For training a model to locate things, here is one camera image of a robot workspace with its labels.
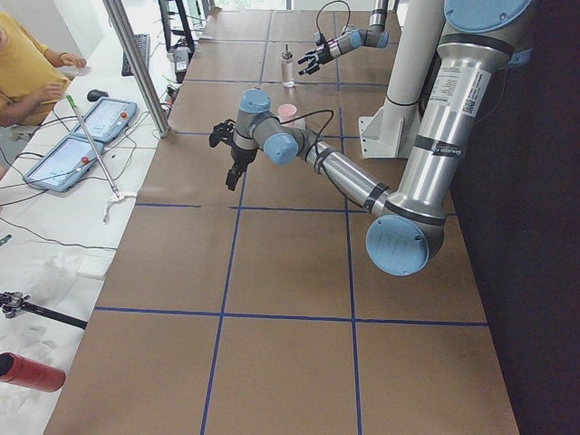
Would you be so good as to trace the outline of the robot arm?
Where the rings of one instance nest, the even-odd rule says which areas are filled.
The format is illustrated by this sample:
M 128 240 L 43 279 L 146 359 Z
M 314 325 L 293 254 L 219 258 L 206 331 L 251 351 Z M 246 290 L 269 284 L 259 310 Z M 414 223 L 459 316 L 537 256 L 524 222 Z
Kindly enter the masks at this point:
M 323 5 L 315 18 L 317 28 L 315 41 L 316 48 L 306 53 L 297 63 L 307 63 L 307 66 L 299 72 L 300 75 L 313 74 L 320 70 L 322 64 L 329 63 L 357 48 L 372 47 L 385 48 L 389 41 L 389 34 L 385 31 L 388 13 L 388 1 L 376 1 L 371 11 L 369 28 L 361 29 L 350 25 L 351 9 L 347 2 L 342 1 L 347 8 L 347 21 L 343 32 L 337 38 L 327 40 L 319 25 L 321 12 L 336 1 L 330 1 Z
M 218 124 L 209 138 L 211 146 L 230 148 L 227 187 L 236 187 L 258 153 L 277 165 L 304 160 L 374 215 L 365 242 L 378 268 L 393 276 L 421 271 L 442 245 L 443 202 L 488 86 L 495 73 L 528 60 L 535 14 L 533 1 L 409 4 L 384 104 L 359 120 L 366 159 L 406 159 L 396 189 L 297 121 L 281 121 L 258 89 L 245 91 L 236 118 Z

